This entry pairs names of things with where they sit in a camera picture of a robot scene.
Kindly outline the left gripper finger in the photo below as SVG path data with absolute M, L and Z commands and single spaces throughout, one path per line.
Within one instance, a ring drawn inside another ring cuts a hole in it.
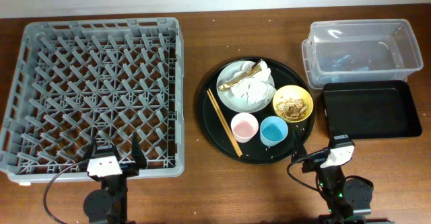
M 139 146 L 139 141 L 137 139 L 137 133 L 133 133 L 133 138 L 132 138 L 131 144 L 132 144 L 131 156 L 134 159 L 136 166 L 139 169 L 146 169 L 147 168 L 147 159 L 145 158 L 145 155 L 143 154 L 141 147 Z
M 92 139 L 92 141 L 91 141 L 90 145 L 88 146 L 82 159 L 83 160 L 89 160 L 93 156 L 93 154 L 96 150 L 96 147 L 97 147 L 96 139 Z

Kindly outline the blue cup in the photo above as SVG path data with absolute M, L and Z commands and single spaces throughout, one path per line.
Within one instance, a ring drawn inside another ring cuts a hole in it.
M 280 117 L 269 116 L 260 124 L 260 140 L 262 144 L 272 147 L 282 142 L 288 135 L 288 125 Z

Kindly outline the food scraps pile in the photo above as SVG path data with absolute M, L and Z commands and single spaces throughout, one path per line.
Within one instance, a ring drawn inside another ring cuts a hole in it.
M 300 98 L 288 98 L 275 106 L 275 111 L 282 117 L 291 121 L 304 117 L 308 105 Z

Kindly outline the yellow bowl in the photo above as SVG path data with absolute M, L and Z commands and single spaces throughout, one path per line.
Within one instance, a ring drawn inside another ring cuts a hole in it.
M 308 105 L 308 109 L 306 110 L 305 115 L 302 119 L 291 121 L 291 120 L 282 118 L 275 111 L 276 104 L 279 103 L 280 101 L 284 101 L 288 98 L 303 99 L 304 102 Z M 306 89 L 304 89 L 303 87 L 300 87 L 298 85 L 285 85 L 285 86 L 279 88 L 276 91 L 275 95 L 273 96 L 272 105 L 273 105 L 273 109 L 275 111 L 275 114 L 288 123 L 302 122 L 302 121 L 306 120 L 312 114 L 312 112 L 314 110 L 314 102 L 313 102 L 312 96 L 309 94 L 309 92 Z

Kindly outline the pink cup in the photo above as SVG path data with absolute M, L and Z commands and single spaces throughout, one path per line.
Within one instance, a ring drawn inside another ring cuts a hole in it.
M 231 120 L 230 128 L 239 143 L 246 143 L 256 135 L 259 123 L 252 114 L 239 113 Z

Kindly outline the white napkin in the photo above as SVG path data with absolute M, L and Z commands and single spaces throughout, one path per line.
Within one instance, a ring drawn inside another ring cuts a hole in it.
M 250 106 L 260 102 L 268 102 L 276 92 L 275 87 L 269 82 L 271 69 L 267 63 L 260 61 L 258 66 L 262 68 L 261 71 L 230 88 L 234 97 L 245 99 Z

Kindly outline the grey plate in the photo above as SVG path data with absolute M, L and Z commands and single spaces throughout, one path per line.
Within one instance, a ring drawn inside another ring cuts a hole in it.
M 218 87 L 225 82 L 239 76 L 243 72 L 250 69 L 252 66 L 255 65 L 255 63 L 256 62 L 248 60 L 236 61 L 230 63 L 226 68 L 222 69 L 222 72 L 219 74 L 216 81 L 216 91 L 222 103 L 226 105 L 229 109 L 236 112 L 252 113 L 264 109 L 264 107 L 266 107 L 270 103 L 271 99 L 268 102 L 260 102 L 250 106 L 247 104 L 245 99 L 234 97 L 230 89 L 227 89 L 226 91 L 220 91 L 218 89 Z M 269 82 L 270 84 L 272 84 L 272 86 L 275 87 L 272 75 L 269 77 Z

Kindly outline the gold spoon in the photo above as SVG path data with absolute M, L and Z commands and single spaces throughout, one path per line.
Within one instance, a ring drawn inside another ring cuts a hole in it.
M 262 71 L 262 66 L 261 66 L 262 62 L 263 62 L 263 60 L 258 61 L 250 69 L 248 69 L 247 71 L 243 72 L 239 76 L 237 76 L 237 77 L 235 77 L 235 78 L 233 78 L 233 79 L 225 82 L 224 84 L 222 84 L 221 86 L 219 86 L 218 89 L 220 91 L 226 91 L 227 89 L 230 89 L 231 87 L 233 87 L 233 86 L 237 85 L 238 83 L 240 83 L 242 80 L 247 79 L 249 77 L 252 77 L 252 76 L 256 75 L 257 73 L 259 73 L 260 71 Z

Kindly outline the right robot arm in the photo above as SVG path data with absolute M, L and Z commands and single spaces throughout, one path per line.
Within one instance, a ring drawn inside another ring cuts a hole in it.
M 352 159 L 355 144 L 347 135 L 330 138 L 329 145 L 313 153 L 307 153 L 304 145 L 293 134 L 294 153 L 286 172 L 303 187 L 318 192 L 326 202 L 328 215 L 319 215 L 317 223 L 390 223 L 387 219 L 367 219 L 371 214 L 370 203 L 374 184 L 361 176 L 345 176 L 342 166 Z M 301 164 L 302 173 L 314 172 L 315 186 L 294 177 L 290 169 Z

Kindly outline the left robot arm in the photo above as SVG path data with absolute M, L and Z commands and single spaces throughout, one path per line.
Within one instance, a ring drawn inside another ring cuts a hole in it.
M 119 163 L 119 152 L 114 145 L 98 146 L 92 140 L 79 168 L 86 169 L 91 179 L 101 187 L 86 196 L 83 210 L 90 223 L 127 222 L 127 179 L 139 175 L 147 167 L 145 158 L 134 133 L 131 141 L 132 163 Z

